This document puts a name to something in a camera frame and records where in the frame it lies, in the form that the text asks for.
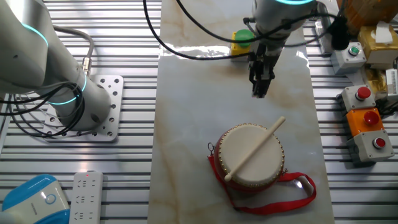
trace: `drumstick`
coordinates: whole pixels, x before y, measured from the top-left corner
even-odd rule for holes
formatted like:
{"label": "drumstick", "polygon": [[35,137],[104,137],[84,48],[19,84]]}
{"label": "drumstick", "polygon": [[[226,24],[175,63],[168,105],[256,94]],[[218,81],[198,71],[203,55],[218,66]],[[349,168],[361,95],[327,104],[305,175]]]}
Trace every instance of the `drumstick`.
{"label": "drumstick", "polygon": [[230,181],[232,179],[232,175],[234,175],[249,159],[250,157],[252,157],[260,148],[263,144],[265,144],[267,142],[267,140],[269,139],[269,137],[272,136],[272,134],[276,131],[276,129],[278,129],[284,122],[285,122],[286,118],[284,116],[281,116],[274,125],[272,125],[272,127],[270,129],[268,129],[268,131],[266,132],[266,135],[263,137],[263,139],[261,139],[261,141],[258,142],[257,146],[255,146],[255,148],[248,152],[243,159],[238,163],[238,165],[231,170],[231,172],[229,172],[229,174],[227,174],[224,177],[225,181]]}

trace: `red strap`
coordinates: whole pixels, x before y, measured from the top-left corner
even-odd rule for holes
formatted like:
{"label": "red strap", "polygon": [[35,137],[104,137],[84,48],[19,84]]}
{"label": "red strap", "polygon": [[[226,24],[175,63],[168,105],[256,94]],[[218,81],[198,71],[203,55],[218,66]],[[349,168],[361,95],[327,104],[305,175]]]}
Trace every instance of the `red strap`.
{"label": "red strap", "polygon": [[317,196],[317,190],[316,190],[315,183],[313,182],[313,180],[309,176],[307,176],[303,173],[296,172],[293,174],[283,175],[282,177],[279,178],[279,182],[291,181],[291,180],[297,179],[300,176],[304,176],[308,179],[311,186],[313,187],[313,192],[312,192],[311,196],[309,196],[305,199],[294,200],[291,202],[271,203],[269,205],[259,207],[259,208],[236,207],[234,202],[231,199],[231,196],[229,195],[229,193],[227,191],[226,184],[223,182],[223,180],[221,180],[221,177],[217,174],[216,166],[214,164],[214,156],[208,156],[208,159],[210,161],[211,168],[213,168],[213,172],[215,173],[218,182],[221,183],[221,185],[223,186],[223,188],[229,198],[229,201],[231,202],[232,206],[237,210],[241,210],[243,212],[252,213],[252,214],[256,214],[256,215],[270,215],[273,213],[287,212],[287,211],[290,211],[290,210],[293,210],[296,208],[304,207],[304,206],[308,205],[310,202],[312,202],[315,199],[315,197]]}

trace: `teal light ring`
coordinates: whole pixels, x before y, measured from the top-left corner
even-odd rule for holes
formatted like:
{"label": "teal light ring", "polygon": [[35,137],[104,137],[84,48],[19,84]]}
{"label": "teal light ring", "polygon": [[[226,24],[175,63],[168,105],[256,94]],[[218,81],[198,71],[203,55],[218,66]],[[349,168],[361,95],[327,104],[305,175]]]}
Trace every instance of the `teal light ring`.
{"label": "teal light ring", "polygon": [[[81,89],[81,92],[83,92],[83,91],[85,90],[86,84],[87,84],[87,76],[85,75],[85,85],[84,85],[83,88]],[[63,102],[63,103],[51,103],[51,102],[49,102],[49,103],[52,104],[52,105],[65,105],[65,104],[67,104],[67,103],[72,102],[72,101],[75,100],[75,99],[76,99],[76,97],[74,97],[73,99],[68,100],[68,101],[66,101],[66,102]]]}
{"label": "teal light ring", "polygon": [[298,0],[298,1],[293,1],[293,0],[275,0],[275,1],[283,3],[283,4],[301,5],[301,4],[306,4],[308,2],[312,2],[313,0]]}
{"label": "teal light ring", "polygon": [[35,28],[33,28],[33,27],[29,26],[29,25],[26,25],[26,24],[22,24],[22,25],[23,25],[26,29],[29,29],[29,30],[35,32],[36,34],[38,34],[39,36],[41,36],[41,38],[43,38],[43,40],[44,40],[45,43],[47,44],[47,47],[49,47],[49,43],[47,42],[47,39],[43,36],[42,33],[40,33],[37,29],[35,29]]}

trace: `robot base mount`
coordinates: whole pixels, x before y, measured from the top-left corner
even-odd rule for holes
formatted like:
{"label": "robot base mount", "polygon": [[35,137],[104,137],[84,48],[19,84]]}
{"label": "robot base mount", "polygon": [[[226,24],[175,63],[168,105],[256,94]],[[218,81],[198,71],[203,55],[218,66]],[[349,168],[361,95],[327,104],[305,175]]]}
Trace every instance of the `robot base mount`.
{"label": "robot base mount", "polygon": [[[123,96],[123,77],[119,75],[92,75],[91,79],[97,85],[101,85],[111,97],[111,110],[108,117],[92,131],[69,131],[66,136],[57,138],[45,138],[48,142],[112,142],[118,137],[119,119],[121,111],[121,102]],[[55,109],[49,106],[50,114],[56,114]],[[55,126],[61,126],[62,123],[53,116],[47,115],[45,123]],[[59,128],[44,126],[43,132],[56,133]]]}

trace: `blue device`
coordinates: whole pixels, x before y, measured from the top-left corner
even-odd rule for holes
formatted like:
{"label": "blue device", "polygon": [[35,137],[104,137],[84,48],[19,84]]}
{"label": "blue device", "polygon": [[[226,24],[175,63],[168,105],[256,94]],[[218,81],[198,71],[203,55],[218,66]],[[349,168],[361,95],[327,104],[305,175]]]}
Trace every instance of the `blue device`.
{"label": "blue device", "polygon": [[9,192],[2,211],[20,224],[67,224],[70,207],[55,177],[43,174]]}

